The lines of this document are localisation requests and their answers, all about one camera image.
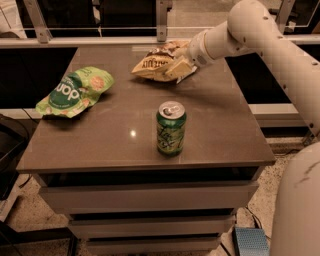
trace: drawer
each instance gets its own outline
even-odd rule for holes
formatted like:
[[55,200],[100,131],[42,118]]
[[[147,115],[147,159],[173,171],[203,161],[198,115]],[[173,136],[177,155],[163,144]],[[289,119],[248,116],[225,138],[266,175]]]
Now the drawer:
[[56,213],[169,211],[239,208],[258,188],[256,181],[45,187],[39,193]]
[[194,216],[71,221],[69,229],[81,239],[150,237],[224,233],[234,225],[234,216]]
[[152,252],[208,251],[219,246],[220,238],[147,239],[121,241],[89,241],[87,249],[94,255],[144,254]]

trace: green soda can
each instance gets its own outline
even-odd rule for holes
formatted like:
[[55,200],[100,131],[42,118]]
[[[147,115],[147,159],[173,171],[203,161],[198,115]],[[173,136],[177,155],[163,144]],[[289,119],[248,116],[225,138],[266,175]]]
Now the green soda can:
[[157,113],[157,147],[160,153],[168,156],[180,154],[186,119],[186,111],[181,103],[167,101],[160,105]]

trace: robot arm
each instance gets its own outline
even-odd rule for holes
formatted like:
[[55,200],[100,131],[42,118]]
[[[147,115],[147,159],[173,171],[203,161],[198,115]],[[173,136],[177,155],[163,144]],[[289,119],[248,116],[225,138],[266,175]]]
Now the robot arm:
[[196,66],[215,59],[256,52],[299,111],[311,132],[320,133],[320,65],[283,37],[268,10],[257,0],[243,0],[228,20],[196,35],[189,58]]
[[[197,66],[217,58],[256,52],[295,105],[311,132],[320,137],[320,65],[279,32],[257,0],[243,0],[227,22],[196,35],[189,58]],[[298,153],[280,182],[272,228],[271,256],[319,255],[320,143]]]

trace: gray table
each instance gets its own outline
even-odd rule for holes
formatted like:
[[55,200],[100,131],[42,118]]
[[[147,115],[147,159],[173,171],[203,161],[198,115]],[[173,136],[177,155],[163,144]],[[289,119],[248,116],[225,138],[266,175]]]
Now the gray table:
[[[214,249],[274,156],[224,60],[159,83],[130,74],[142,48],[79,48],[68,71],[92,65],[116,83],[78,117],[42,120],[18,170],[94,254]],[[184,149],[171,158],[156,149],[156,112],[168,100],[188,115]]]

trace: yellow chip bag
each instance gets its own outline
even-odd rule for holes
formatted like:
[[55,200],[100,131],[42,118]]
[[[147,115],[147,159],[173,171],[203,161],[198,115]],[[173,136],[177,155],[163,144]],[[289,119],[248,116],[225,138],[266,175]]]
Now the yellow chip bag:
[[181,82],[197,67],[187,57],[189,41],[172,41],[152,49],[133,68],[132,74],[160,82]]
[[96,67],[84,67],[65,76],[58,86],[36,105],[42,115],[74,117],[99,100],[114,83],[113,77]]

